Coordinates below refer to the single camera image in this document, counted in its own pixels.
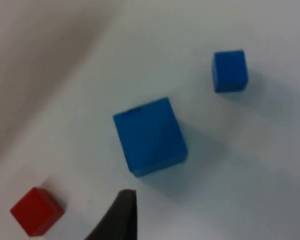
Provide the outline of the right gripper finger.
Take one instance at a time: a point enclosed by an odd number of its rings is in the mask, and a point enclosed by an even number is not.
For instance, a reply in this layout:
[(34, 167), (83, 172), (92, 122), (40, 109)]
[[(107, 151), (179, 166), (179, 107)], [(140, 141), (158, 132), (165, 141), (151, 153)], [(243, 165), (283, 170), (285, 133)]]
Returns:
[(112, 205), (86, 240), (137, 240), (137, 193), (133, 189), (119, 191)]

